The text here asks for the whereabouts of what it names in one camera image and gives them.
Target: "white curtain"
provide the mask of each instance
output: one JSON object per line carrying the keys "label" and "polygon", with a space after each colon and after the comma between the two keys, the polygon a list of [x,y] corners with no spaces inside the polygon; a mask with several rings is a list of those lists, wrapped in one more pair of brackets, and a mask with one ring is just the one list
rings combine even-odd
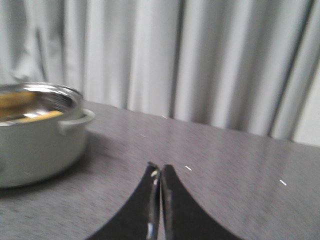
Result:
{"label": "white curtain", "polygon": [[319,26],[320,0],[0,0],[0,84],[297,140]]}

